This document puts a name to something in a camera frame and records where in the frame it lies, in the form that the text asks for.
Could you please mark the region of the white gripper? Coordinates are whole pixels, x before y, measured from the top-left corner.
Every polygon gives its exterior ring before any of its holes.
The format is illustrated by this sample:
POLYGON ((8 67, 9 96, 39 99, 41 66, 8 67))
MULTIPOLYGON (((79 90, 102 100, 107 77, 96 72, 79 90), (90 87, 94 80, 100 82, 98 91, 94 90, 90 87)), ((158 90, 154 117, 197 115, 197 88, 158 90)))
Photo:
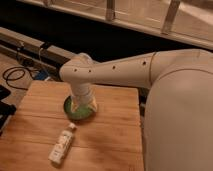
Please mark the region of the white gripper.
POLYGON ((80 105, 88 105, 91 110, 97 112, 98 106, 90 83, 72 84, 71 90, 72 97, 70 98, 70 110, 72 114, 77 114, 77 109, 80 105))

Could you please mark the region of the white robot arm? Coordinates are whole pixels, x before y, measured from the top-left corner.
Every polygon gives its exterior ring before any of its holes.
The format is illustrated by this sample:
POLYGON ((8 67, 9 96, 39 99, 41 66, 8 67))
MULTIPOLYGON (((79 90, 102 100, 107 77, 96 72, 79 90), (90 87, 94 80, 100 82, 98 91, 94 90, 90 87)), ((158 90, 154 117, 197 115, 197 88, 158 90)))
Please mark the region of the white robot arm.
POLYGON ((213 171, 213 53, 159 51, 103 63, 80 53, 60 69, 73 108, 94 98, 90 85, 149 90, 144 117, 146 171, 213 171))

